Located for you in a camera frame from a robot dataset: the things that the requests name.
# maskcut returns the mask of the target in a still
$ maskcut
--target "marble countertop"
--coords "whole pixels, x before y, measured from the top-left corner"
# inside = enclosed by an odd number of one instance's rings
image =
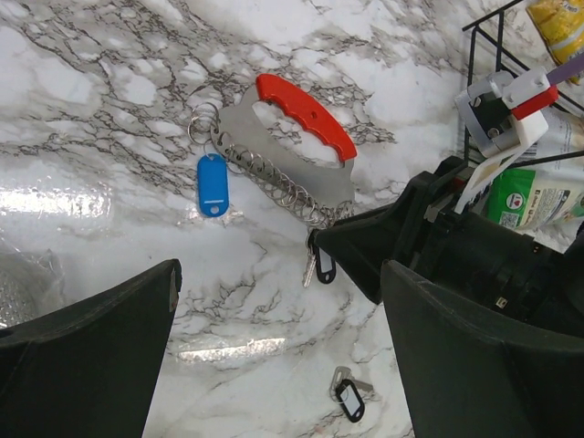
[[[461,27],[502,3],[0,2],[5,235],[60,257],[68,302],[181,260],[145,437],[413,437],[383,308],[344,275],[304,289],[306,227],[244,176],[230,175],[225,216],[202,217],[203,148],[185,127],[197,104],[233,104],[257,74],[282,75],[354,139],[357,210],[390,203],[460,147]],[[521,8],[511,16],[526,62],[548,62]],[[493,68],[478,56],[479,72]],[[299,154],[334,161],[298,125],[272,124]],[[329,397],[338,365],[375,388],[357,424]]]

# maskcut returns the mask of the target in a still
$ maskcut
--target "wire rack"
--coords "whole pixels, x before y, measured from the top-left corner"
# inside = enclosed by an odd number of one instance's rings
[[[517,71],[522,73],[530,69],[530,67],[526,66],[523,62],[521,62],[521,60],[519,60],[515,55],[513,55],[509,50],[505,48],[503,41],[506,11],[520,3],[523,3],[523,0],[514,0],[512,2],[509,2],[506,5],[491,12],[490,14],[487,14],[486,16],[479,18],[470,25],[463,27],[463,32],[467,32],[469,30],[471,31],[471,48],[468,61],[468,76],[466,81],[467,87],[473,83],[473,77],[475,73],[475,49],[477,37],[483,38],[486,41],[486,43],[495,48],[495,71],[506,70],[509,73],[511,73],[511,75],[513,75],[514,78],[516,78],[518,76]],[[496,26],[497,35],[496,37],[493,37],[489,35],[481,27],[481,25],[485,23],[487,20],[495,19],[498,20]],[[509,59],[515,64],[515,68],[511,68],[510,65],[507,65],[506,63],[503,62],[503,55],[505,55],[506,60]],[[578,104],[570,96],[567,96],[565,93],[562,93],[561,91],[559,92],[559,96],[560,98],[558,102],[554,104],[554,107],[562,111],[571,112],[568,110],[568,106],[571,106],[571,108],[579,110],[581,111],[581,113],[584,113],[584,107]],[[464,130],[464,160],[469,163],[478,164],[485,158],[481,155],[479,150],[471,143],[470,140],[471,140],[470,133],[468,132],[468,130]],[[568,160],[570,158],[577,158],[581,156],[584,156],[584,151],[563,153],[545,158],[539,158],[522,162],[514,162],[509,167],[510,168],[525,167],[534,164],[541,164],[544,162]]]

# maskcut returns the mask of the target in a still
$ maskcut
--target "black key tag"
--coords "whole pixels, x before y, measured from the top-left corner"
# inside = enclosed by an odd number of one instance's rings
[[[316,271],[318,281],[323,285],[329,285],[337,276],[337,264],[330,255],[325,253],[314,243],[316,231],[317,230],[313,230],[308,236],[308,244],[312,247],[314,255],[317,258]]]
[[[359,422],[365,413],[365,403],[359,395],[355,383],[349,379],[343,379],[335,390],[340,407],[349,418],[350,422]]]

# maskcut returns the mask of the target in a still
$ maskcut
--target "yellow snack bag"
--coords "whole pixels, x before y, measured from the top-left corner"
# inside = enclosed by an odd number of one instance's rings
[[[584,52],[584,0],[537,0],[527,13],[557,64]],[[578,84],[582,77],[571,80]]]

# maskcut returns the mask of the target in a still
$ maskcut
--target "handle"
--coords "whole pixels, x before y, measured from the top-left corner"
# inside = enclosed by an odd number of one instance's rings
[[[320,141],[332,146],[342,162],[355,158],[353,140],[334,117],[312,96],[275,75],[262,74],[255,80],[260,100],[277,104],[284,114],[292,117],[303,130],[312,132]]]

